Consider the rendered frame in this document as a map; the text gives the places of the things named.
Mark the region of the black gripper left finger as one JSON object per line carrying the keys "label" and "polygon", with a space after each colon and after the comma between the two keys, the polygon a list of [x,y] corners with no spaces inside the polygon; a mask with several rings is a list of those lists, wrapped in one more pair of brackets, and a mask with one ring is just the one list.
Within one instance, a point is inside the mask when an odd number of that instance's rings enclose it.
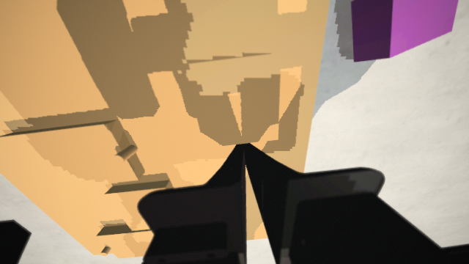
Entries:
{"label": "black gripper left finger", "polygon": [[204,184],[149,192],[137,210],[152,234],[160,228],[225,221],[234,252],[247,264],[246,173],[243,144],[236,144]]}

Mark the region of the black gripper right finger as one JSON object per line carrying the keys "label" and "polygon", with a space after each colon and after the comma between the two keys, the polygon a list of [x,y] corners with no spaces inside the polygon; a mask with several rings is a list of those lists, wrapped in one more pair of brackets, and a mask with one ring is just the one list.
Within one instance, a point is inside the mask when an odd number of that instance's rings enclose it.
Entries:
{"label": "black gripper right finger", "polygon": [[245,165],[275,264],[291,264],[289,249],[298,203],[304,199],[372,192],[378,196],[385,175],[370,167],[297,172],[251,143],[243,144]]}

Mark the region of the purple block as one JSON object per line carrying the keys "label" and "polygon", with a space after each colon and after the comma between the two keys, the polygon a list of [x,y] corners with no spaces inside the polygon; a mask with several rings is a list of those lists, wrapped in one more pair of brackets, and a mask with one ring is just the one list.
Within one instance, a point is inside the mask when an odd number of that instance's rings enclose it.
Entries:
{"label": "purple block", "polygon": [[354,62],[390,59],[452,32],[458,1],[351,1]]}

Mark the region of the orange puzzle board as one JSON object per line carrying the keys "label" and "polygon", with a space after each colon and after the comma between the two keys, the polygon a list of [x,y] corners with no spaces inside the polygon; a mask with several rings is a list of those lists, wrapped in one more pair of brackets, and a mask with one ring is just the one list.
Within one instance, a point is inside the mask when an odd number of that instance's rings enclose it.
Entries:
{"label": "orange puzzle board", "polygon": [[236,144],[304,173],[330,0],[0,0],[0,173],[93,255]]}

